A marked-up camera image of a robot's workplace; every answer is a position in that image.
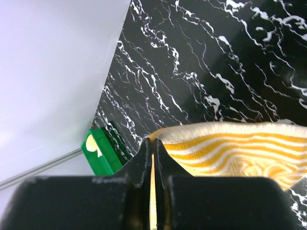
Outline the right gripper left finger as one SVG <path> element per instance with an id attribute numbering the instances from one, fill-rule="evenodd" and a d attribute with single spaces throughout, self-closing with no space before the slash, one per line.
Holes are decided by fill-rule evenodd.
<path id="1" fill-rule="evenodd" d="M 15 190 L 3 230 L 147 230 L 152 148 L 111 176 L 36 176 Z"/>

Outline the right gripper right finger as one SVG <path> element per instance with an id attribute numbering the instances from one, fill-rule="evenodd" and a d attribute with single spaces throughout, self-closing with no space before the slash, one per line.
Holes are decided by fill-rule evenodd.
<path id="1" fill-rule="evenodd" d="M 192 176 L 153 146 L 159 230 L 296 230 L 286 193 L 266 177 Z"/>

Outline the yellow orange striped towel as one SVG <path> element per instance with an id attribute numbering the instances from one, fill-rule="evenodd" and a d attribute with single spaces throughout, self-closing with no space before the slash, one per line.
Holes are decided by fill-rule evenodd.
<path id="1" fill-rule="evenodd" d="M 266 177 L 285 191 L 307 174 L 304 126 L 206 122 L 162 128 L 148 138 L 153 146 L 161 140 L 192 176 Z"/>

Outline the yellow cream towel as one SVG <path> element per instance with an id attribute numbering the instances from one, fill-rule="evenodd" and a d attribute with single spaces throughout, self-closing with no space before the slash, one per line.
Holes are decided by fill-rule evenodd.
<path id="1" fill-rule="evenodd" d="M 87 137 L 85 146 L 89 152 L 97 152 L 97 156 L 102 157 L 102 152 L 91 134 Z"/>

